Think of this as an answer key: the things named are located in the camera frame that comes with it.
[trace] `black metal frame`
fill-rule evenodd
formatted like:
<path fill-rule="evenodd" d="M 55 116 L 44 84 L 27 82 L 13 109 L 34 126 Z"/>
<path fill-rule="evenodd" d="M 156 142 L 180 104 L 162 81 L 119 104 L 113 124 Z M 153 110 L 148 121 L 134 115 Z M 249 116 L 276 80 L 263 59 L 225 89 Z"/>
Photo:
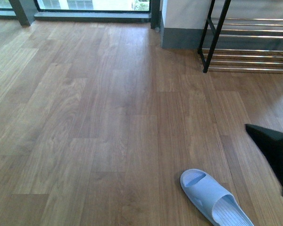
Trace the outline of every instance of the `black metal frame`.
<path fill-rule="evenodd" d="M 219 18 L 219 21 L 218 21 L 217 28 L 215 28 L 215 26 L 212 22 L 212 19 L 211 19 L 215 0 L 211 1 L 211 5 L 210 5 L 209 11 L 208 11 L 207 21 L 206 21 L 206 24 L 204 26 L 204 29 L 203 29 L 203 32 L 202 32 L 202 37 L 201 37 L 200 44 L 199 44 L 198 51 L 197 51 L 198 54 L 200 54 L 200 57 L 201 57 L 201 60 L 202 60 L 202 63 L 203 63 L 203 72 L 204 73 L 208 72 L 208 67 L 209 67 L 209 64 L 211 63 L 211 59 L 213 57 L 215 47 L 216 47 L 216 44 L 217 44 L 217 41 L 218 41 L 218 38 L 219 38 L 219 35 L 220 35 L 220 32 L 221 32 L 223 23 L 225 21 L 225 17 L 226 17 L 228 8 L 230 7 L 230 3 L 231 3 L 231 0 L 225 0 L 221 15 L 220 15 L 220 18 Z M 203 52 L 202 52 L 202 46 L 203 46 L 203 42 L 204 42 L 204 39 L 205 39 L 206 34 L 207 34 L 208 25 L 210 26 L 210 28 L 212 30 L 214 38 L 213 38 L 211 47 L 209 49 L 207 59 L 205 59 Z"/>

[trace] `slide sandal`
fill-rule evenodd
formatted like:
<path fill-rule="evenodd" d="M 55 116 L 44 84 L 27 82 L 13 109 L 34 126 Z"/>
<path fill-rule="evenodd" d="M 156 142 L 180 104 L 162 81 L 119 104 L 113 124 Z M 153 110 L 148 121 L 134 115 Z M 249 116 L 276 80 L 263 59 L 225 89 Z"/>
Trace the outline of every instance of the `slide sandal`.
<path fill-rule="evenodd" d="M 234 196 L 209 174 L 188 169 L 180 177 L 191 202 L 215 226 L 254 226 Z"/>

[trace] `laminate flooring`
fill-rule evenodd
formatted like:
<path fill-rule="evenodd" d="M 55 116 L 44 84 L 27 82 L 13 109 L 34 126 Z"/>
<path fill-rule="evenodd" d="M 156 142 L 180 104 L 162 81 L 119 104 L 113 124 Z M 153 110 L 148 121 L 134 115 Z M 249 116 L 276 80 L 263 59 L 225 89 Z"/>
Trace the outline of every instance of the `laminate flooring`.
<path fill-rule="evenodd" d="M 0 226 L 211 225 L 180 187 L 190 168 L 283 226 L 245 123 L 283 131 L 283 74 L 203 74 L 149 24 L 0 20 Z"/>

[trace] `slipper strap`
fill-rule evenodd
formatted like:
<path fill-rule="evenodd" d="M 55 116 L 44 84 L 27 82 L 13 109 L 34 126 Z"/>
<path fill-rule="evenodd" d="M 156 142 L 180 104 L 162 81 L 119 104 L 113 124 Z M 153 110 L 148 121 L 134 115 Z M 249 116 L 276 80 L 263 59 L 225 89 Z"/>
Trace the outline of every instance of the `slipper strap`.
<path fill-rule="evenodd" d="M 214 205 L 225 195 L 233 195 L 222 187 L 215 179 L 210 175 L 201 179 L 198 183 L 185 187 L 188 194 L 199 199 L 202 203 L 203 210 L 213 218 L 212 211 Z"/>

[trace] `black object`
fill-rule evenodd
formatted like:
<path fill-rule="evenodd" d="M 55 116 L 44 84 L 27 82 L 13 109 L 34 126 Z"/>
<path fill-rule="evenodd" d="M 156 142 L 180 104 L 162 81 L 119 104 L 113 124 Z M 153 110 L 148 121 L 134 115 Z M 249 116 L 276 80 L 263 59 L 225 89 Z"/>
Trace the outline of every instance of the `black object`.
<path fill-rule="evenodd" d="M 245 129 L 256 143 L 283 187 L 283 133 L 246 124 Z"/>

